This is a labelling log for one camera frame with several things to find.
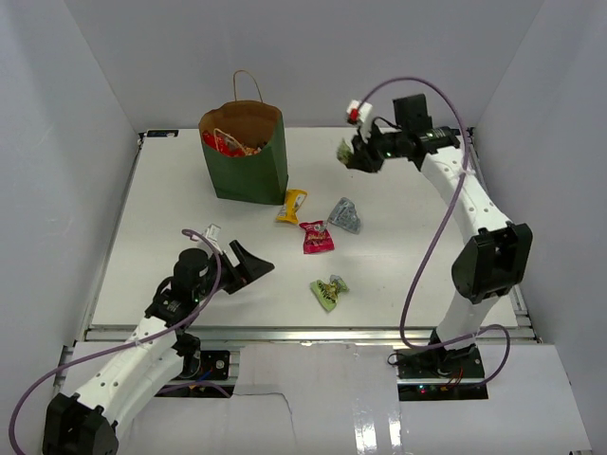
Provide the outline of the green snack packet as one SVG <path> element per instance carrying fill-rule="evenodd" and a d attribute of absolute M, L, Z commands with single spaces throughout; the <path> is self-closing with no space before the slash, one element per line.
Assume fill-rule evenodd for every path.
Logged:
<path fill-rule="evenodd" d="M 339 163 L 344 165 L 346 168 L 350 168 L 352 159 L 354 158 L 353 150 L 350 144 L 343 138 L 338 145 L 336 150 L 336 157 Z"/>
<path fill-rule="evenodd" d="M 330 313 L 337 307 L 340 294 L 347 293 L 349 287 L 341 276 L 331 275 L 328 282 L 313 281 L 310 284 L 310 290 L 321 307 Z"/>

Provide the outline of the green snack packet front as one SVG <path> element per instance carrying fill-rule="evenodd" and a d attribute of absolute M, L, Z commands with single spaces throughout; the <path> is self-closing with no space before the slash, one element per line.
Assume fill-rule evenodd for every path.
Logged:
<path fill-rule="evenodd" d="M 310 284 L 310 290 L 321 307 L 330 313 L 337 307 L 340 294 L 347 293 L 349 287 L 341 276 L 331 275 L 328 282 L 313 281 Z"/>

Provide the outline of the large red snack bag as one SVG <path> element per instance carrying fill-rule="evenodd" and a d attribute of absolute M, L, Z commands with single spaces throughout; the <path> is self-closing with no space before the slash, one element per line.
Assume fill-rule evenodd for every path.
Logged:
<path fill-rule="evenodd" d="M 252 156 L 262 152 L 262 147 L 244 145 L 233 136 L 219 129 L 214 129 L 212 133 L 205 130 L 202 133 L 202 140 L 204 144 L 219 154 L 228 157 Z"/>

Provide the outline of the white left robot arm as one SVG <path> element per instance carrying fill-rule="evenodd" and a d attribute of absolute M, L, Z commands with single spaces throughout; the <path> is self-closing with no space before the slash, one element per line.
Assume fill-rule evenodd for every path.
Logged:
<path fill-rule="evenodd" d="M 46 409 L 45 454 L 116 454 L 137 414 L 170 381 L 200 370 L 200 341 L 187 330 L 218 291 L 231 295 L 274 265 L 230 242 L 238 263 L 210 242 L 181 251 L 132 335 L 72 394 Z"/>

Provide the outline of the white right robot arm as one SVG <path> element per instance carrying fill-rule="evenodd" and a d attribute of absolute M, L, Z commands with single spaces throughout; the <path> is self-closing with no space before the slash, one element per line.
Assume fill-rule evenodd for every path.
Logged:
<path fill-rule="evenodd" d="M 463 139 L 452 128 L 433 126 L 425 96 L 397 99 L 394 108 L 395 126 L 381 132 L 370 103 L 350 102 L 346 120 L 357 132 L 343 162 L 351 170 L 377 173 L 387 159 L 407 159 L 432 183 L 459 228 L 464 247 L 451 266 L 454 296 L 433 329 L 435 349 L 428 354 L 430 370 L 448 378 L 461 369 L 459 351 L 474 345 L 489 311 L 522 281 L 533 234 L 492 202 L 465 162 Z"/>

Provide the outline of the green paper bag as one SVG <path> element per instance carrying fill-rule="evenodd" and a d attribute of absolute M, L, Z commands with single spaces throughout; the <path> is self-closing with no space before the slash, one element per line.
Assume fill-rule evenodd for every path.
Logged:
<path fill-rule="evenodd" d="M 279 206 L 288 183 L 285 127 L 282 111 L 263 100 L 238 98 L 203 115 L 198 130 L 209 176 L 220 199 Z M 228 157 L 203 143 L 202 133 L 219 129 L 250 147 L 262 147 L 257 155 Z"/>

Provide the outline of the grey foil snack packet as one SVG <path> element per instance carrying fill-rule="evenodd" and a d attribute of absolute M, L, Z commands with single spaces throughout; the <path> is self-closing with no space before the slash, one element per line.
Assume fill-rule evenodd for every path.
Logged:
<path fill-rule="evenodd" d="M 342 197 L 331 210 L 327 221 L 353 234 L 359 234 L 361 230 L 361 221 L 356 205 L 346 197 Z"/>

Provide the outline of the pink snack packet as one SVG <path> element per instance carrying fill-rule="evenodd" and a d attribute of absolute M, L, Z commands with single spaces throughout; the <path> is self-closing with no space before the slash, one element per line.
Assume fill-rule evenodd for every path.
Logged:
<path fill-rule="evenodd" d="M 299 224 L 299 228 L 304 232 L 304 254 L 318 254 L 335 249 L 333 238 L 324 220 L 302 222 Z"/>

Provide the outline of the yellow snack packet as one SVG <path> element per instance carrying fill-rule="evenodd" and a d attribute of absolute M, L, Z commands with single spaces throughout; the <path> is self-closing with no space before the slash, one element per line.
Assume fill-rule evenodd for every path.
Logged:
<path fill-rule="evenodd" d="M 307 192 L 303 190 L 287 190 L 285 192 L 285 201 L 275 218 L 276 222 L 298 225 L 299 220 L 297 212 L 307 197 Z"/>

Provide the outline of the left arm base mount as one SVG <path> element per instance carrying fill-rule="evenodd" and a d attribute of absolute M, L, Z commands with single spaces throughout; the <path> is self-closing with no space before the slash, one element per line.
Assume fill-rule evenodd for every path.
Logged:
<path fill-rule="evenodd" d="M 230 352 L 227 350 L 195 351 L 186 354 L 181 374 L 177 381 L 210 381 L 231 396 L 233 386 L 221 385 L 230 377 Z M 212 387 L 189 386 L 173 392 L 177 397 L 226 398 L 221 391 Z"/>

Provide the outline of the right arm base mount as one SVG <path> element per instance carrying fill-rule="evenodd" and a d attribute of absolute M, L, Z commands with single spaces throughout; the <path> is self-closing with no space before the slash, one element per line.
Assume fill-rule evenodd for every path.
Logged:
<path fill-rule="evenodd" d="M 437 350 L 397 350 L 387 357 L 395 367 L 400 402 L 488 400 L 480 352 L 442 358 Z"/>

